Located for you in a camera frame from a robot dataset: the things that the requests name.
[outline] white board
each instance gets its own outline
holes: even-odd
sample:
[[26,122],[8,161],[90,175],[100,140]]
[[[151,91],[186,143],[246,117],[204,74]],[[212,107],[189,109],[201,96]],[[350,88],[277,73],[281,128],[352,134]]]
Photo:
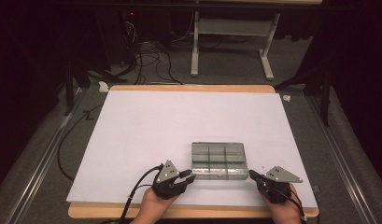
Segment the white board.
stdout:
[[[298,175],[303,206],[317,208],[279,95],[243,92],[110,91],[67,201],[125,203],[150,168],[171,160],[190,169],[192,142],[243,143],[248,169],[264,174],[279,165]],[[176,204],[264,206],[250,178],[196,180]]]

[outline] gray carpet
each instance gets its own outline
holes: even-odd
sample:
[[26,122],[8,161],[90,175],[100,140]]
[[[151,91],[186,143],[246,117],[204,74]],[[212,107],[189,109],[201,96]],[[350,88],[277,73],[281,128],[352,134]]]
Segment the gray carpet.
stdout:
[[[186,42],[173,45],[170,49],[154,49],[153,44],[145,45],[144,50],[165,50],[171,57],[171,74],[183,83],[191,84],[270,84],[275,85],[292,77],[308,46],[309,41],[291,42],[288,39],[275,40],[269,54],[272,70],[276,76],[274,81],[267,81],[262,74],[262,65],[259,61],[255,46],[262,43],[259,38],[241,42],[224,42],[215,49],[201,49],[199,77],[191,77],[191,47]],[[208,39],[202,45],[214,46],[216,42]],[[160,54],[161,63],[158,72],[161,77],[168,78],[169,63],[164,54]],[[145,57],[143,64],[153,63],[155,59]],[[156,63],[143,67],[142,74],[146,82],[165,81],[156,73]],[[129,84],[134,83],[136,74],[126,76]],[[283,102],[295,141],[300,150],[301,157],[308,177],[315,189],[320,209],[319,223],[365,223],[353,203],[348,186],[337,166],[332,154],[332,146],[327,139],[326,130],[321,127],[319,117],[310,102],[313,99],[304,97],[302,86],[280,91],[280,94],[289,94],[290,102]],[[50,140],[60,126],[64,116],[64,92],[59,96],[61,102],[40,123],[34,137],[23,151],[16,164],[0,187],[0,223],[5,223],[10,212],[21,196],[23,189],[32,177],[39,161],[49,146]],[[83,115],[83,110],[89,110],[102,104],[106,93],[98,91],[97,80],[86,91],[85,97],[71,118],[71,127]],[[67,136],[62,146],[63,168],[71,176],[75,176],[84,150],[88,144],[99,109],[92,112],[90,120],[82,120]],[[332,91],[329,129],[335,141],[347,159],[347,165],[354,172],[355,179],[360,185],[370,209],[375,217],[375,223],[382,223],[382,184],[376,175],[371,163],[362,152],[346,116],[340,108],[334,91]],[[54,159],[43,178],[43,182],[36,192],[32,203],[28,207],[22,223],[98,223],[101,220],[72,219],[67,215],[69,204],[65,201],[72,182],[60,172],[57,161]],[[162,223],[206,223],[218,220],[163,220]],[[220,223],[255,223],[254,219],[220,220]],[[317,218],[310,218],[307,223],[318,223]]]

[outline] hand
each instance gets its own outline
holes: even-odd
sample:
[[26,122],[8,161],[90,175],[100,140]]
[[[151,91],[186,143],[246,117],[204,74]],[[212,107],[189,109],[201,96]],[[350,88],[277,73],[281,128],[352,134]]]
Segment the hand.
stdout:
[[[296,193],[295,187],[290,184],[290,188]],[[300,224],[301,223],[301,213],[299,208],[292,202],[286,201],[284,203],[270,203],[269,200],[261,194],[263,200],[266,202],[272,213],[272,219],[275,224]],[[291,198],[300,204],[298,199],[292,193]]]
[[152,188],[148,188],[142,199],[141,208],[132,224],[153,224],[161,219],[167,208],[178,198],[179,195],[168,200],[159,198]]

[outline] gray metal box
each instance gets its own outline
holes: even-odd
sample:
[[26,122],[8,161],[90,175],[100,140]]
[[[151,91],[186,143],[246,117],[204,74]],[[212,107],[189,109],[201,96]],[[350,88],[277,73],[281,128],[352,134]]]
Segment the gray metal box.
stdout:
[[245,180],[246,153],[242,143],[195,142],[191,145],[192,174],[203,180]]

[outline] cable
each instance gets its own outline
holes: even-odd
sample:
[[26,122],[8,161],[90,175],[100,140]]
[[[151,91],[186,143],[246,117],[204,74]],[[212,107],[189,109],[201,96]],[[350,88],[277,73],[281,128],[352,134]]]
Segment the cable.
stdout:
[[62,148],[62,145],[63,145],[63,142],[65,140],[65,138],[74,130],[74,128],[80,123],[81,120],[83,120],[85,117],[89,117],[89,115],[91,114],[91,112],[93,112],[94,110],[96,110],[97,108],[101,107],[103,105],[98,105],[98,106],[95,106],[94,108],[92,108],[91,110],[87,111],[80,119],[78,119],[75,124],[68,130],[68,132],[65,134],[65,136],[62,138],[62,140],[60,141],[60,144],[57,148],[57,163],[59,165],[59,169],[60,171],[62,172],[62,174],[68,178],[69,180],[71,181],[74,181],[74,177],[72,177],[71,175],[69,175],[64,169],[63,169],[63,166],[62,166],[62,162],[61,162],[61,159],[60,159],[60,152],[61,152],[61,148]]
[[143,64],[143,66],[150,66],[150,65],[153,65],[154,63],[156,63],[156,62],[160,62],[161,60],[160,60],[160,57],[159,57],[159,54],[158,53],[156,53],[156,52],[150,52],[150,54],[156,54],[156,56],[153,56],[153,55],[147,55],[147,53],[142,53],[143,54],[143,56],[139,56],[139,57],[137,57],[137,59],[139,59],[140,57],[146,57],[146,58],[152,58],[152,59],[154,59],[152,62],[150,62],[150,63],[147,63],[147,64]]
[[222,39],[222,41],[224,42],[227,42],[227,43],[235,43],[235,44],[243,44],[243,43],[247,43],[248,41],[250,41],[251,39],[254,39],[256,38],[257,36],[255,35],[249,35],[249,36],[246,36],[246,38],[244,40],[234,40],[234,39],[230,39],[230,38],[225,38],[224,36],[227,36],[227,35],[222,35],[220,36],[219,38]]
[[193,25],[193,20],[194,20],[194,12],[192,12],[192,14],[191,14],[191,22],[190,22],[190,25],[188,26],[187,32],[182,37],[180,37],[179,39],[172,40],[172,42],[177,42],[177,41],[187,39],[187,38],[193,36],[193,35],[188,35],[188,33],[191,30],[191,26]]
[[156,51],[156,53],[162,53],[162,54],[165,54],[168,58],[168,76],[176,83],[180,84],[180,85],[183,85],[182,82],[176,80],[172,75],[171,75],[171,59],[170,59],[170,54],[165,52],[165,51]]
[[129,66],[125,70],[123,70],[123,71],[121,71],[118,74],[113,75],[113,76],[114,77],[121,77],[121,76],[127,75],[135,69],[135,66],[136,66],[136,59],[135,59],[135,56],[133,55],[132,60],[129,63]]
[[116,81],[116,82],[127,82],[127,79],[121,79],[118,76],[122,76],[122,75],[124,75],[123,72],[128,73],[133,69],[132,65],[130,64],[129,67],[125,71],[120,73],[119,75],[112,75],[111,73],[107,72],[106,70],[100,69],[97,66],[93,65],[92,63],[89,63],[85,60],[75,59],[75,62],[78,62],[84,69],[93,70],[94,72],[98,73],[99,75],[106,77],[106,78],[109,78],[110,80]]
[[150,54],[154,54],[156,56],[152,56],[152,55],[145,55],[145,57],[150,57],[150,58],[153,58],[155,59],[153,62],[149,63],[148,65],[151,65],[153,63],[156,63],[155,64],[155,71],[156,71],[156,74],[158,75],[159,78],[163,79],[163,80],[166,80],[166,81],[171,81],[171,82],[175,82],[177,83],[176,81],[174,81],[173,79],[169,79],[169,78],[165,78],[165,77],[162,77],[161,74],[159,73],[159,64],[162,62],[161,59],[160,59],[160,55],[158,52],[155,52],[155,51],[151,51],[149,50],[148,51]]
[[[152,186],[152,185],[150,185],[150,184],[140,185],[136,189],[140,189],[142,187],[150,187],[150,186]],[[119,219],[112,219],[112,220],[106,220],[106,221],[100,222],[99,224],[118,223],[119,221],[120,221]]]
[[304,215],[304,209],[302,208],[302,202],[301,202],[301,200],[299,199],[298,195],[297,195],[294,191],[291,190],[291,192],[292,192],[292,193],[295,195],[295,197],[298,199],[299,203],[295,202],[295,200],[293,200],[291,197],[285,195],[283,192],[281,192],[281,191],[278,190],[278,189],[275,189],[275,188],[270,188],[270,189],[272,189],[272,190],[274,190],[275,192],[281,194],[282,196],[284,196],[285,198],[287,198],[290,202],[292,202],[293,204],[295,204],[295,205],[298,207],[299,212],[301,213],[301,222],[302,222],[303,224],[306,223],[306,216]]
[[129,210],[129,207],[130,207],[130,203],[132,202],[132,199],[135,195],[135,191],[138,189],[138,185],[141,183],[141,181],[147,176],[149,175],[150,173],[152,173],[153,171],[155,170],[162,170],[163,168],[163,164],[160,164],[158,166],[155,166],[153,167],[152,169],[148,170],[146,173],[144,173],[143,176],[141,176],[141,178],[138,180],[138,182],[135,184],[132,192],[130,193],[129,195],[129,198],[127,199],[127,202],[126,204],[124,205],[124,209],[123,209],[123,213],[121,214],[121,217],[119,219],[119,224],[124,224],[124,219],[126,217],[126,214],[127,214],[127,210]]
[[143,76],[143,75],[141,74],[142,67],[143,67],[141,51],[139,51],[138,54],[140,55],[140,56],[138,57],[140,64],[138,65],[138,67],[139,67],[139,70],[138,70],[138,71],[137,71],[137,69],[136,69],[137,67],[135,67],[135,69],[134,69],[135,73],[138,74],[137,79],[135,80],[135,83],[134,83],[134,84],[135,84],[135,85],[142,85],[142,84],[145,83],[146,78],[145,78],[145,76]]
[[183,38],[181,40],[173,42],[173,45],[180,46],[180,47],[193,46],[193,39],[190,39],[190,37],[192,37],[192,36],[193,35],[189,35],[187,38]]

